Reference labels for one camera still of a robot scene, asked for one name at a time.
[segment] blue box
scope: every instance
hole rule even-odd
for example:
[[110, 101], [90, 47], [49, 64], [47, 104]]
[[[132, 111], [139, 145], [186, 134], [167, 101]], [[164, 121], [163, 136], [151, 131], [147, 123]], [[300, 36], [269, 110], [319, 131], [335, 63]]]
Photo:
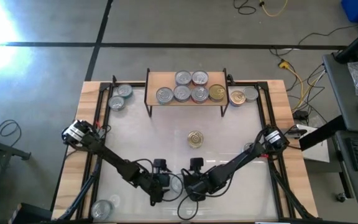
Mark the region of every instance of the blue box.
[[342, 7], [351, 22], [358, 22], [358, 0], [342, 0]]

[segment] concrete floor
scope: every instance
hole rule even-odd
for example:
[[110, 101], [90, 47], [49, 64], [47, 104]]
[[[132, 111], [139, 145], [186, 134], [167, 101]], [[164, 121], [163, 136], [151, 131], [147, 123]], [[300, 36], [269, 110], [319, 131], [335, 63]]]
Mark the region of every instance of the concrete floor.
[[[95, 42], [107, 0], [0, 1], [1, 42]], [[339, 0], [289, 1], [286, 11], [267, 17], [257, 12], [241, 16], [227, 0], [115, 0], [103, 42], [174, 42], [220, 44], [297, 44], [310, 32], [328, 33], [352, 25]], [[269, 1], [278, 11], [280, 1]], [[312, 36], [303, 44], [346, 45], [358, 36], [356, 28], [329, 37]], [[0, 122], [15, 119], [22, 127], [16, 147], [32, 152], [31, 160], [14, 158], [0, 183], [0, 220], [19, 202], [50, 209], [65, 152], [61, 130], [75, 116], [92, 47], [0, 47]], [[302, 78], [319, 64], [326, 50], [294, 50], [284, 57]], [[277, 67], [268, 50], [116, 49], [101, 48], [92, 80], [144, 80], [146, 68], [227, 71], [235, 79], [283, 79], [291, 73]], [[319, 82], [325, 95], [311, 103], [327, 120], [339, 114], [327, 77]], [[299, 86], [289, 94], [299, 96]], [[290, 99], [292, 105], [296, 100]], [[342, 191], [339, 177], [315, 173], [308, 165], [318, 212], [328, 220], [358, 222], [355, 200], [334, 202]]]

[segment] wheel caster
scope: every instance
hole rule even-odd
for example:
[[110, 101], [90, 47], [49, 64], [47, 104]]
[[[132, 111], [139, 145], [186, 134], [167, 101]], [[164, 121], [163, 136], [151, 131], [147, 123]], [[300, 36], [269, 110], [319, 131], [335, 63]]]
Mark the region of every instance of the wheel caster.
[[338, 202], [345, 202], [347, 200], [346, 194], [345, 193], [340, 193], [336, 195], [336, 200]]

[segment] wooden shelf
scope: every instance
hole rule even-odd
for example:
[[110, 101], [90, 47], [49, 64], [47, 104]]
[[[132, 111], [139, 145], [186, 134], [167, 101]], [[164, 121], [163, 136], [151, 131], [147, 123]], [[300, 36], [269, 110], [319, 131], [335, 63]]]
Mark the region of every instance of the wooden shelf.
[[[209, 79], [205, 88], [209, 89], [212, 85], [219, 84], [226, 89], [227, 94], [227, 85], [226, 77], [224, 72], [207, 72]], [[220, 102], [213, 102], [210, 99], [207, 99], [204, 103], [198, 104], [193, 100], [189, 99], [187, 102], [181, 103], [173, 99], [170, 103], [166, 105], [161, 105], [158, 103], [155, 94], [157, 90], [161, 87], [168, 87], [172, 91], [177, 86], [175, 83], [175, 72], [149, 72], [147, 80], [147, 97], [146, 104], [147, 106], [226, 106], [227, 95], [224, 96], [223, 100]], [[192, 90], [195, 86], [190, 84], [189, 88]]]

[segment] gold can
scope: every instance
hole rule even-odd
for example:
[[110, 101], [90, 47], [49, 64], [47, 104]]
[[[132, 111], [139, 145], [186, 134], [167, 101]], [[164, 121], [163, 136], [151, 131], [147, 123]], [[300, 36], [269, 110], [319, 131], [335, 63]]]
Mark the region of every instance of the gold can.
[[198, 149], [203, 145], [204, 136], [199, 131], [192, 131], [188, 135], [187, 141], [190, 147], [192, 147], [193, 149]]
[[219, 84], [212, 85], [209, 88], [209, 99], [213, 102], [220, 102], [226, 95], [226, 90]]
[[230, 104], [233, 106], [241, 106], [245, 101], [245, 94], [239, 90], [233, 91], [230, 94]]

